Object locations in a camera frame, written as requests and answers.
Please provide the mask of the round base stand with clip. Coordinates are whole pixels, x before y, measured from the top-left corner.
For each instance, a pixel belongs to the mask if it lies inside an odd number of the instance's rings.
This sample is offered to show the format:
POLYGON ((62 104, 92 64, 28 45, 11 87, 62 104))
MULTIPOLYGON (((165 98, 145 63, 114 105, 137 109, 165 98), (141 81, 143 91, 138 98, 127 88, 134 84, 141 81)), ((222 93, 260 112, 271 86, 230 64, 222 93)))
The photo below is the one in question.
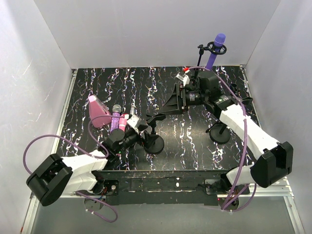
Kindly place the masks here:
POLYGON ((156 122, 163 121, 166 116, 164 114, 157 114, 155 116, 146 115, 146 117, 146 123, 152 130, 150 133, 146 130, 144 131, 143 148, 149 154, 158 155, 164 149, 164 140, 156 133, 156 122))

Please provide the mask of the purple glitter microphone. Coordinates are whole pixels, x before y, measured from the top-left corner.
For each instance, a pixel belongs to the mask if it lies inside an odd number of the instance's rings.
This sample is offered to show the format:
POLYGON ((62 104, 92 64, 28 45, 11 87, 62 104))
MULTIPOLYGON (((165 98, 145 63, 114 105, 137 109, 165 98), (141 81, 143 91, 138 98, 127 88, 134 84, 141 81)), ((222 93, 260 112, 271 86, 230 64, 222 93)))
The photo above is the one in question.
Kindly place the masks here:
POLYGON ((112 108, 112 120, 111 120, 111 127, 110 132, 112 132, 115 129, 119 128, 119 117, 121 114, 121 106, 119 104, 115 104, 112 108))

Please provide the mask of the round base stand with scissor clamp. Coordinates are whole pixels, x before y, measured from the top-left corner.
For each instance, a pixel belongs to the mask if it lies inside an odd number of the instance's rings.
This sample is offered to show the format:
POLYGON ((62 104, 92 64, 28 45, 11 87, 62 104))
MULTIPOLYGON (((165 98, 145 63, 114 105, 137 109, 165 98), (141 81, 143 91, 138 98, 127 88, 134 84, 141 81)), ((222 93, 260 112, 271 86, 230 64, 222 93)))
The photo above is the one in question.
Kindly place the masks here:
MULTIPOLYGON (((238 89, 236 84, 232 83, 230 85, 230 89, 231 91, 234 92, 235 95, 239 96, 240 90, 238 89)), ((251 104, 252 100, 253 99, 251 97, 245 97, 241 99, 244 106, 251 104)), ((231 138, 230 129, 225 123, 222 123, 220 120, 218 120, 210 128, 208 128, 206 130, 206 133, 209 133, 210 139, 213 142, 216 142, 219 144, 225 144, 231 138)))

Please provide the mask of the silver microphone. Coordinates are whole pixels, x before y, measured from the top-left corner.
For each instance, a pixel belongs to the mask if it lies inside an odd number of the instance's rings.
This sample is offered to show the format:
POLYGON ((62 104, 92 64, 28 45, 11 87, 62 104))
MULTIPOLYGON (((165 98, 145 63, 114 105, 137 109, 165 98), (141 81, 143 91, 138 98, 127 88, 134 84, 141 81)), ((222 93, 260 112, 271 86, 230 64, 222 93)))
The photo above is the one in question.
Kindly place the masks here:
POLYGON ((129 116, 132 117, 133 115, 136 114, 136 107, 135 106, 132 106, 131 109, 130 109, 130 113, 129 113, 129 116))

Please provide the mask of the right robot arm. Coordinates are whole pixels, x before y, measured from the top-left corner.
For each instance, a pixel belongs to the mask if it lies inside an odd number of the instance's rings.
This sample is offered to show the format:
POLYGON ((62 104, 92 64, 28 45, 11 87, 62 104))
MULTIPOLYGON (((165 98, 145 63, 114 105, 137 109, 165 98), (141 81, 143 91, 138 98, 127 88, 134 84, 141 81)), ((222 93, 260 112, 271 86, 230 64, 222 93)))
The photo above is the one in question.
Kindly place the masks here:
POLYGON ((293 146, 267 134, 247 115, 245 105, 252 99, 239 98, 235 84, 228 87, 226 94, 214 72, 201 71, 192 76, 189 69, 177 73, 176 79, 174 91, 161 108, 161 114, 181 115, 190 106, 203 105, 218 120, 207 130, 210 139, 225 144, 234 132, 243 141, 243 150, 250 150, 256 159, 253 165, 245 166, 241 162, 223 173, 214 187, 225 192, 251 183, 267 188, 292 172, 293 146))

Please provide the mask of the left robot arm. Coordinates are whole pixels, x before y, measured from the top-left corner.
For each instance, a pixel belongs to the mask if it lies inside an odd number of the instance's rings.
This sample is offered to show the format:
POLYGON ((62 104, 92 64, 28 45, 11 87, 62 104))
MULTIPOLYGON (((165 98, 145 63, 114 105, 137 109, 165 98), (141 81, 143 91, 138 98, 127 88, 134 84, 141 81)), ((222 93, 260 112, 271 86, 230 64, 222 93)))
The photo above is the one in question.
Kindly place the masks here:
POLYGON ((90 153, 83 152, 79 156, 61 157, 58 154, 49 155, 26 180, 42 206, 53 204, 63 194, 87 190, 98 191, 98 178, 93 174, 105 168, 123 149, 135 144, 143 146, 144 150, 157 155, 164 149, 163 138, 155 133, 144 131, 138 134, 134 129, 124 132, 115 129, 102 143, 99 149, 90 153))

